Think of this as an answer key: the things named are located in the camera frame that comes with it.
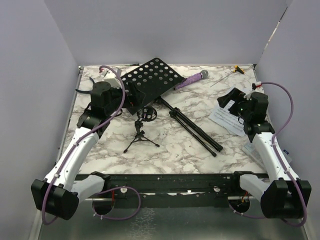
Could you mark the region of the black perforated music stand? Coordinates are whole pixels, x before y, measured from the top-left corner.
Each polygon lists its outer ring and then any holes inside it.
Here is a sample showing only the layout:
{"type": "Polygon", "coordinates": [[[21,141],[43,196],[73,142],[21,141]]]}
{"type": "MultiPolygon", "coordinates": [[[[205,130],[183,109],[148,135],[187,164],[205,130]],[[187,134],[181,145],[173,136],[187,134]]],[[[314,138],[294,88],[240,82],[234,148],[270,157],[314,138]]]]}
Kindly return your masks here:
{"type": "Polygon", "coordinates": [[[145,93],[144,105],[141,106],[141,108],[152,102],[162,104],[169,110],[170,117],[175,119],[187,130],[213,157],[216,157],[217,154],[212,149],[215,149],[217,152],[223,150],[222,145],[217,143],[204,130],[192,122],[179,108],[171,106],[162,98],[163,94],[173,90],[177,85],[181,84],[185,78],[160,58],[153,58],[128,73],[123,74],[121,80],[124,83],[126,95],[129,92],[127,90],[128,82],[133,82],[141,92],[145,93]]]}

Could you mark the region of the sheet music page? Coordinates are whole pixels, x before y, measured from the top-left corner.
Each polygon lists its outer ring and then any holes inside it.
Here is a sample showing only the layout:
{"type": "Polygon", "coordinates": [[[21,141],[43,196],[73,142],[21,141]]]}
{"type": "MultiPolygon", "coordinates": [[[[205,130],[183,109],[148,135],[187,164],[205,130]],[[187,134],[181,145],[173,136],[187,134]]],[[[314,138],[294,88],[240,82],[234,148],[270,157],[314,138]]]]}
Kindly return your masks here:
{"type": "Polygon", "coordinates": [[[213,108],[209,119],[225,128],[230,134],[244,137],[246,134],[244,132],[243,120],[238,121],[238,118],[229,112],[229,108],[234,104],[233,100],[221,108],[218,104],[213,108]]]}

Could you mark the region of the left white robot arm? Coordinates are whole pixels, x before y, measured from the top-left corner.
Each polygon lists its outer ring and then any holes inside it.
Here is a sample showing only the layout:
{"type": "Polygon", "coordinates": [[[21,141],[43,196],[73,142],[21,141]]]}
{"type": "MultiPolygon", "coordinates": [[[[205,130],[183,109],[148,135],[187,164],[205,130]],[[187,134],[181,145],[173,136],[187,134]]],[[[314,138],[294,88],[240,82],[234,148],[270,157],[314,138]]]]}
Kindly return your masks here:
{"type": "Polygon", "coordinates": [[[71,142],[55,164],[42,179],[35,179],[31,193],[35,206],[42,217],[51,214],[55,218],[69,220],[79,203],[96,195],[106,197],[111,190],[108,174],[93,172],[76,182],[76,176],[93,146],[102,137],[110,121],[123,108],[139,107],[145,94],[132,82],[119,88],[100,81],[90,91],[90,102],[79,117],[71,142]]]}

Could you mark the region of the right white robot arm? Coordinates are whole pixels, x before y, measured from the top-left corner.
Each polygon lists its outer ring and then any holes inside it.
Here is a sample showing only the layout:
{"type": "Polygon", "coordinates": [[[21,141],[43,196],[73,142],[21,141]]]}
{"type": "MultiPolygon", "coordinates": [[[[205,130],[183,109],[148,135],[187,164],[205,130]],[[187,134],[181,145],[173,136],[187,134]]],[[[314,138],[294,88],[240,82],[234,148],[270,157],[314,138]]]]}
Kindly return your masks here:
{"type": "Polygon", "coordinates": [[[278,144],[275,130],[266,120],[268,96],[258,91],[245,94],[233,88],[217,98],[221,108],[230,101],[233,104],[228,111],[243,120],[244,132],[258,151],[270,181],[263,182],[252,173],[241,174],[230,182],[230,191],[236,196],[247,191],[259,200],[262,213],[268,219],[301,219],[304,223],[312,187],[291,168],[278,144]]]}

